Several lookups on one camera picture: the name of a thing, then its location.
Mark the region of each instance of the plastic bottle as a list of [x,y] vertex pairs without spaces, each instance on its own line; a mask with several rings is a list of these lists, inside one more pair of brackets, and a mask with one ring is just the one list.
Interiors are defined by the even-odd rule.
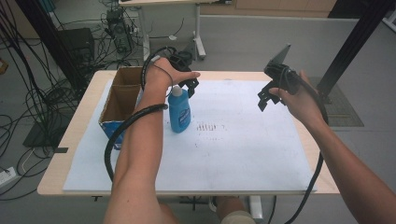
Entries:
[[186,130],[191,121],[189,95],[187,91],[181,89],[179,86],[174,86],[172,94],[168,97],[168,103],[172,131],[181,133]]

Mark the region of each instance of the electrical outlet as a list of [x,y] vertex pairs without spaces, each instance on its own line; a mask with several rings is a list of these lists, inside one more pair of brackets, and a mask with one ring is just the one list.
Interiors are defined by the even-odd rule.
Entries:
[[14,167],[11,166],[7,170],[8,172],[3,171],[2,173],[0,173],[0,188],[13,181],[14,179],[18,178],[17,174],[15,173]]

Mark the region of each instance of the cardboard box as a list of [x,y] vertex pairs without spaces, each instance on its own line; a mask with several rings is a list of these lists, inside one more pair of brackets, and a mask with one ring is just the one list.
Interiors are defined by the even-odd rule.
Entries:
[[[140,92],[141,71],[142,67],[122,67],[114,77],[99,118],[99,125],[108,138],[134,112]],[[124,133],[117,138],[115,149],[120,150],[123,136]]]

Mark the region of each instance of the white bottle cap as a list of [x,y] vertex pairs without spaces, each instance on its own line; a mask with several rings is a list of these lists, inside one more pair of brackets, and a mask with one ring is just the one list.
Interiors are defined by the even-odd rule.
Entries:
[[172,89],[172,95],[174,96],[181,96],[181,94],[183,93],[183,90],[178,86],[174,86]]

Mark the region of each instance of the black metal stand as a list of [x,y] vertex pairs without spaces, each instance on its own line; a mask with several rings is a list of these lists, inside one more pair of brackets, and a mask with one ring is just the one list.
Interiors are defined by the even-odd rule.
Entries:
[[385,17],[392,4],[394,4],[394,0],[371,1],[370,6],[368,6],[361,16],[355,28],[353,28],[343,47],[341,47],[317,86],[323,99],[329,95],[332,87],[334,87],[341,75],[347,70],[347,67],[361,50],[364,43],[366,43],[376,26]]

